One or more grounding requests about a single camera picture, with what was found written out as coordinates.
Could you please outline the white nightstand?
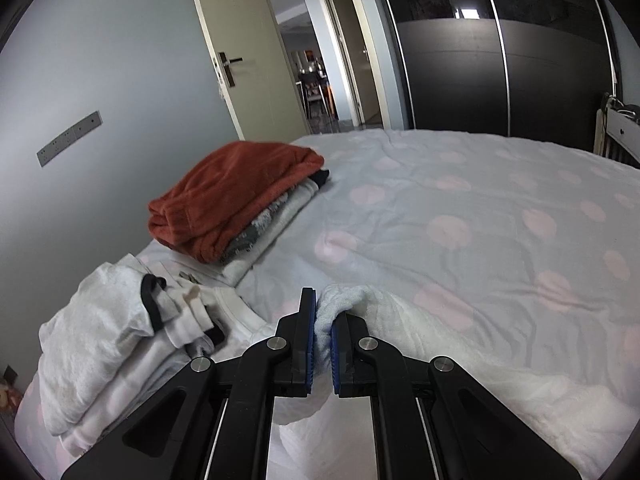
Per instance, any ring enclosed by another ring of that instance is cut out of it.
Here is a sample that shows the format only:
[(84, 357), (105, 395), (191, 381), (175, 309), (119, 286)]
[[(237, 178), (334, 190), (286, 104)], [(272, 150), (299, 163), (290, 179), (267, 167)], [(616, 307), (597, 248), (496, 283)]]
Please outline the white nightstand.
[(639, 107), (605, 93), (597, 110), (593, 153), (639, 168)]

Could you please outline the black sliding wardrobe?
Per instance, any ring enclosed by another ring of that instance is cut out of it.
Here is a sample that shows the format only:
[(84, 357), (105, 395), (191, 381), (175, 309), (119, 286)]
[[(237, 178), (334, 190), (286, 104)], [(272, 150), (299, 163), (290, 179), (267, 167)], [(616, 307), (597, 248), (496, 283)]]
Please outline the black sliding wardrobe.
[(414, 128), (591, 150), (612, 90), (597, 0), (385, 0)]

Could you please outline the white folded clothes pile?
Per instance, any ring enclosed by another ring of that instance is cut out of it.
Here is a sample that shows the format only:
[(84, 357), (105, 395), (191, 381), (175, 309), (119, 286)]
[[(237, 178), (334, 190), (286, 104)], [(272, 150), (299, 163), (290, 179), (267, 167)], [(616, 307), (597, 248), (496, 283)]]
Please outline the white folded clothes pile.
[(269, 327), (230, 287), (132, 255), (103, 263), (40, 327), (44, 426), (81, 456), (192, 359), (235, 358)]

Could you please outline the grey polka dot bedsheet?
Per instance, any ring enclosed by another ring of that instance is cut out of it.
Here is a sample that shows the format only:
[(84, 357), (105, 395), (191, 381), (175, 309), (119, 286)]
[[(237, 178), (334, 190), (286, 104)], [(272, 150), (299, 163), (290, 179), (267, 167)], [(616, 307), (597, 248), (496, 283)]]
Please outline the grey polka dot bedsheet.
[(639, 174), (458, 132), (306, 136), (329, 182), (236, 284), (267, 323), (311, 286), (369, 285), (506, 365), (639, 411)]

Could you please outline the grey wall switch plate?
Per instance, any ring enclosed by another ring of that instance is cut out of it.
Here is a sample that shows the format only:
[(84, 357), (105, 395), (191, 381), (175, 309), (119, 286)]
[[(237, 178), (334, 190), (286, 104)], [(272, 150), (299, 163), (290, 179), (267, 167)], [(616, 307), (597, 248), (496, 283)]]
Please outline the grey wall switch plate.
[(37, 159), (41, 167), (46, 166), (52, 159), (67, 150), (78, 140), (93, 132), (102, 125), (102, 117), (98, 110), (82, 118), (75, 125), (67, 128), (52, 141), (37, 152)]

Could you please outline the white muslin blanket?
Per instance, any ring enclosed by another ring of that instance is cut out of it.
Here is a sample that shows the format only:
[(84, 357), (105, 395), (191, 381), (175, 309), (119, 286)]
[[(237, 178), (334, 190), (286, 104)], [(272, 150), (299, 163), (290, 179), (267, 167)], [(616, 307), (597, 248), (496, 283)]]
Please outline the white muslin blanket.
[(309, 479), (372, 479), (373, 429), (366, 400), (332, 393), (330, 329), (342, 312), (363, 318), (369, 332), (405, 356), (428, 361), (450, 356), (577, 468), (595, 479), (623, 447), (639, 420), (638, 408), (602, 385), (504, 364), (480, 350), (436, 315), (369, 285), (328, 286), (321, 294), (314, 333), (312, 393), (279, 399), (273, 427), (298, 470)]

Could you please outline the beige room door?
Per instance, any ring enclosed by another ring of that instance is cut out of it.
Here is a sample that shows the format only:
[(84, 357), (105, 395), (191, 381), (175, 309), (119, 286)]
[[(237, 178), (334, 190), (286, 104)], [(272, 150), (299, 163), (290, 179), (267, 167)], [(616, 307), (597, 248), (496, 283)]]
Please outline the beige room door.
[(193, 0), (224, 102), (241, 140), (309, 133), (270, 0)]

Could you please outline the rust red folded sweater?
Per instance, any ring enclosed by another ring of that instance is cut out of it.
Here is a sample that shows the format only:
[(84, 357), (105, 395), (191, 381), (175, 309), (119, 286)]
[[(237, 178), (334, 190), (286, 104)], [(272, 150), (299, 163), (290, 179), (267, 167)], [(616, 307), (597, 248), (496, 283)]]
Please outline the rust red folded sweater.
[(149, 232), (160, 244), (200, 263), (217, 262), (258, 214), (323, 165), (324, 158), (311, 148), (231, 142), (149, 202)]

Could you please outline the folded grey white clothes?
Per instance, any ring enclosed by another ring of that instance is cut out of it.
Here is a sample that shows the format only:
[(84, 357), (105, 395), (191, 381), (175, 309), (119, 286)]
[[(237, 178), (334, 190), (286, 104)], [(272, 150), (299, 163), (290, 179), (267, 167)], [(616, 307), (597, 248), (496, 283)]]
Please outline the folded grey white clothes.
[(229, 243), (220, 261), (212, 265), (216, 280), (229, 286), (238, 284), (329, 180), (329, 170), (320, 169), (271, 202)]

